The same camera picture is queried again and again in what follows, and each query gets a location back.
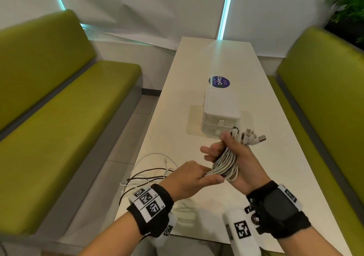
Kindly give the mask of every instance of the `plastic storage box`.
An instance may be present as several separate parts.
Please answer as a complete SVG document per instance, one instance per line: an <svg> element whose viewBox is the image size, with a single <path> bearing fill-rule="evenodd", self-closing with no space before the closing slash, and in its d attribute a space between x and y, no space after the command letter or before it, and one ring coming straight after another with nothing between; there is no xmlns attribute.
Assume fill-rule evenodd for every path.
<svg viewBox="0 0 364 256"><path fill-rule="evenodd" d="M203 102L201 130L204 133L219 136L239 126L239 99L232 89L206 89Z"/></svg>

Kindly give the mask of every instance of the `green bench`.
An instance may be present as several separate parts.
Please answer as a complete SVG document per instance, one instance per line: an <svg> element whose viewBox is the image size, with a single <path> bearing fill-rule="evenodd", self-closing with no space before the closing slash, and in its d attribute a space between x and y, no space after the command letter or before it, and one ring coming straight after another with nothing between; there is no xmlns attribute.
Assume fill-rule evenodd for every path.
<svg viewBox="0 0 364 256"><path fill-rule="evenodd" d="M138 103L140 66L95 57L71 10L0 31L0 233L36 233L61 195L76 211ZM116 113L117 130L98 142ZM97 142L98 154L85 162ZM81 167L86 173L72 186L83 184L82 191L71 188L67 200ZM74 212L66 214L55 224L67 227Z"/></svg>
<svg viewBox="0 0 364 256"><path fill-rule="evenodd" d="M364 53L312 27L277 73L364 203ZM353 256L364 255L364 227L276 79L268 78Z"/></svg>

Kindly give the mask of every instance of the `blue sticker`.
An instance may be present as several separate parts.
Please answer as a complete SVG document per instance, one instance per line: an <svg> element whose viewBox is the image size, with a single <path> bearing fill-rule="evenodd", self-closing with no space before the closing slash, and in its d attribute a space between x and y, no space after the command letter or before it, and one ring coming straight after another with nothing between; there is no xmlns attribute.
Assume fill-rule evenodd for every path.
<svg viewBox="0 0 364 256"><path fill-rule="evenodd" d="M209 79L209 83L215 88L227 88L228 86L230 86L230 81L228 79L226 79L225 77L221 77L221 76L212 76Z"/></svg>

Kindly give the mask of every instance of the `table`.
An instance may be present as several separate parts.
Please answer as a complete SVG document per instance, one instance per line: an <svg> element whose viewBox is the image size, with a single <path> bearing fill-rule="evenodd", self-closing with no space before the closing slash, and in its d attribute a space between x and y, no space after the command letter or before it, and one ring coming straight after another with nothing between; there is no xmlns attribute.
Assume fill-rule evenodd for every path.
<svg viewBox="0 0 364 256"><path fill-rule="evenodd" d="M303 203L303 210L314 227L344 256L350 250L336 224L330 208L310 169L296 137L284 115L260 62L248 42L217 41L183 37L163 87L138 160L149 153L163 153L179 166L189 160L210 166L199 148L217 140L201 130L202 104L205 89L212 76L230 81L227 88L238 95L240 129L253 129L267 140L252 147L268 175L283 183ZM164 157L150 155L134 167L132 175L145 169L164 167ZM168 167L174 164L168 160ZM152 171L145 175L160 175ZM127 195L116 218L126 212ZM248 205L245 196L228 182L201 190L190 199L175 204L172 213L178 218L174 235L230 243L222 221L228 209ZM282 252L268 234L258 235L259 245Z"/></svg>

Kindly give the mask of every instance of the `floor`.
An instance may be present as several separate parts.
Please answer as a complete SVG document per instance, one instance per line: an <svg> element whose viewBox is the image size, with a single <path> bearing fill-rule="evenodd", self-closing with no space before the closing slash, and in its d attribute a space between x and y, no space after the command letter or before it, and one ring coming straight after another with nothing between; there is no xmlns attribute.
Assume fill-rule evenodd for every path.
<svg viewBox="0 0 364 256"><path fill-rule="evenodd" d="M52 251L62 254L4 243L8 256L76 255L114 221L121 195L119 183L131 173L157 102L158 97L142 96L65 235L54 245Z"/></svg>

